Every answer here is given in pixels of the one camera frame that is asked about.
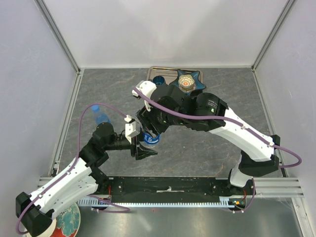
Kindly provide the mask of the blue tinted plastic bottle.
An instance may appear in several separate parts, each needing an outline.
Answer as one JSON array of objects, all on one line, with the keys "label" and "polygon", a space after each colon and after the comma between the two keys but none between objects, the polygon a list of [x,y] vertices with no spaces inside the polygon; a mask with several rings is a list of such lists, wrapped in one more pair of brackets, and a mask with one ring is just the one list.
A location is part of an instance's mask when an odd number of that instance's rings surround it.
[{"label": "blue tinted plastic bottle", "polygon": [[101,110],[97,113],[93,112],[93,115],[94,115],[94,120],[97,125],[101,123],[111,123],[109,117]]}]

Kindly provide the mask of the labelled clear water bottle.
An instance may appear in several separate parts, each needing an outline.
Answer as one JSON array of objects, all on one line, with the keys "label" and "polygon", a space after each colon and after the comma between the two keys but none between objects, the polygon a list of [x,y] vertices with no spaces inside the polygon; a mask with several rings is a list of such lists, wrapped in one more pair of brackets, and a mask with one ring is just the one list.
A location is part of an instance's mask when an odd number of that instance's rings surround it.
[{"label": "labelled clear water bottle", "polygon": [[148,145],[150,147],[154,147],[155,145],[157,145],[160,141],[160,135],[153,137],[148,133],[144,133],[143,134],[143,142],[145,145]]}]

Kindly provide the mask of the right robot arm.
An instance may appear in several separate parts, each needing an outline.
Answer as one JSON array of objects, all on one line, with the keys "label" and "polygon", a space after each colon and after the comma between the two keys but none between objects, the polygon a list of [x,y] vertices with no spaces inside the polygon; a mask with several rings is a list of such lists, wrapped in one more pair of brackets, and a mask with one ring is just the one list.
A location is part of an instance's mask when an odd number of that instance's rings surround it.
[{"label": "right robot arm", "polygon": [[171,126],[184,126],[220,136],[240,148],[239,161],[226,182],[229,193],[238,194],[251,178],[279,169],[273,147],[279,137],[257,131],[214,94],[187,95],[176,86],[156,87],[148,81],[135,87],[132,94],[144,99],[145,106],[137,112],[137,117],[152,136],[166,132]]}]

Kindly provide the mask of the blue bottle cap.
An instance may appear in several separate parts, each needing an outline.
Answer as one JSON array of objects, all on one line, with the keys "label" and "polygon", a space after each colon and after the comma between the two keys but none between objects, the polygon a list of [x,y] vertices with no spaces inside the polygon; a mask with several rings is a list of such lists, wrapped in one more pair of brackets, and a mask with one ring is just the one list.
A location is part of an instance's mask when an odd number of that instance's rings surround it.
[{"label": "blue bottle cap", "polygon": [[92,111],[95,112],[95,113],[97,113],[97,112],[100,111],[99,105],[93,105],[93,106],[91,107],[91,109],[92,109]]}]

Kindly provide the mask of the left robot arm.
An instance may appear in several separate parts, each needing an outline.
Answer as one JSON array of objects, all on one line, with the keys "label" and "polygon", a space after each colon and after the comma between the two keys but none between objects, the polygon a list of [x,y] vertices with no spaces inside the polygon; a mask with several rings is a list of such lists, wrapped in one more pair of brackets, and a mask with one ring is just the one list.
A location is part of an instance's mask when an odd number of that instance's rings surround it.
[{"label": "left robot arm", "polygon": [[127,124],[125,134],[117,134],[111,123],[99,124],[64,170],[30,194],[22,192],[16,197],[18,224],[30,236],[38,237],[52,227],[57,215],[77,200],[95,192],[104,194],[109,178],[99,167],[108,160],[108,151],[129,150],[136,160],[157,155],[155,150],[141,144],[141,136],[136,121]]}]

